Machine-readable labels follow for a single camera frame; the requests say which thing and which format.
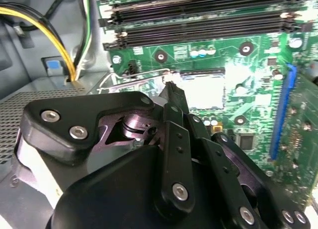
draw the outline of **yellow wire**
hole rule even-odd
[[[62,55],[66,65],[68,67],[68,70],[70,72],[70,81],[75,80],[75,75],[76,75],[75,74],[75,67],[74,67],[74,64],[73,64],[69,54],[67,53],[65,48],[62,46],[62,44],[57,40],[57,38],[51,33],[50,30],[48,30],[44,25],[42,25],[41,23],[37,22],[36,20],[30,18],[29,16],[27,16],[23,13],[20,13],[18,11],[12,10],[12,9],[0,7],[0,14],[12,15],[12,16],[23,18],[23,19],[29,21],[31,24],[35,25],[38,29],[40,29],[51,40],[51,42],[54,44],[54,46],[58,49],[58,51]]]

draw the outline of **capacitor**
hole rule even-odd
[[[207,51],[205,49],[200,49],[199,50],[199,56],[201,58],[205,57],[207,55]]]
[[[293,49],[300,48],[302,44],[303,44],[303,41],[301,38],[293,38],[289,40],[289,47]]]
[[[199,56],[199,52],[196,51],[196,50],[192,50],[192,51],[190,52],[190,56],[191,56],[192,58],[197,58],[197,57]]]
[[[235,91],[239,95],[243,95],[246,93],[246,88],[243,86],[243,84],[239,83],[235,87]]]
[[[295,107],[292,107],[292,109],[290,110],[290,113],[292,115],[296,115],[297,114],[297,109]]]
[[[207,120],[207,119],[204,119],[203,124],[204,124],[205,126],[210,126],[210,125],[211,125],[211,122],[210,122],[209,120]]]
[[[303,125],[304,131],[312,131],[312,125],[310,122],[305,122]]]
[[[273,70],[272,74],[275,80],[282,80],[284,78],[284,76],[278,69]]]
[[[216,49],[214,47],[210,47],[209,50],[207,51],[208,55],[214,55],[216,53]]]
[[[211,125],[212,126],[217,126],[218,125],[218,121],[217,120],[212,120],[211,121]]]

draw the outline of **black wire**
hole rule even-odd
[[[10,9],[16,10],[18,12],[25,12],[27,15],[32,16],[37,21],[42,23],[44,26],[48,27],[51,30],[52,34],[54,34],[54,36],[58,39],[58,41],[64,47],[64,44],[63,44],[59,34],[57,33],[56,29],[53,27],[53,25],[50,23],[50,21],[46,17],[44,17],[40,12],[38,12],[37,10],[35,10],[27,5],[14,3],[14,2],[1,3],[0,6],[8,7]]]
[[[79,44],[79,49],[78,49],[76,56],[74,58],[75,68],[77,68],[77,66],[79,65],[80,58],[83,54],[85,43],[86,43],[86,32],[87,32],[86,12],[85,12],[85,8],[84,8],[83,0],[78,0],[78,1],[79,1],[80,12],[81,12],[82,18],[83,18],[83,35],[82,35],[82,39],[81,39],[80,44]]]
[[[51,19],[52,16],[54,15],[55,11],[57,10],[57,8],[60,6],[60,4],[63,2],[64,0],[55,0],[51,7],[48,9],[48,11],[45,13],[44,17],[47,19]],[[4,19],[5,23],[13,26],[14,22],[12,20],[8,20],[7,18]],[[35,25],[30,25],[30,26],[21,26],[23,31],[33,31],[33,30],[37,30],[38,28]]]

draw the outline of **motherboard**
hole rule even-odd
[[[318,89],[305,72],[318,53],[318,0],[97,4],[114,72],[99,93],[155,97],[173,81],[211,135],[228,134],[295,202],[308,204],[318,175]]]

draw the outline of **ram slot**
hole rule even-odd
[[[213,11],[262,7],[271,4],[285,4],[289,0],[200,0],[186,3],[160,5],[130,9],[112,14],[111,24],[126,24],[139,21],[154,21],[184,15],[205,14]]]
[[[281,12],[275,13],[263,13],[249,16],[234,16],[228,18],[210,19],[204,21],[188,22],[188,23],[176,23],[169,25],[160,25],[154,27],[139,27],[127,30],[128,39],[134,38],[147,38],[147,37],[159,37],[161,35],[191,32],[191,31],[202,31],[202,30],[213,30],[224,28],[224,26],[231,23],[231,26],[249,26],[256,24],[269,24],[277,23],[281,21]]]
[[[293,20],[282,19],[279,12],[253,14],[228,18],[172,24],[158,28],[136,28],[118,33],[117,45],[125,48],[157,44],[170,44],[221,37],[292,32]]]

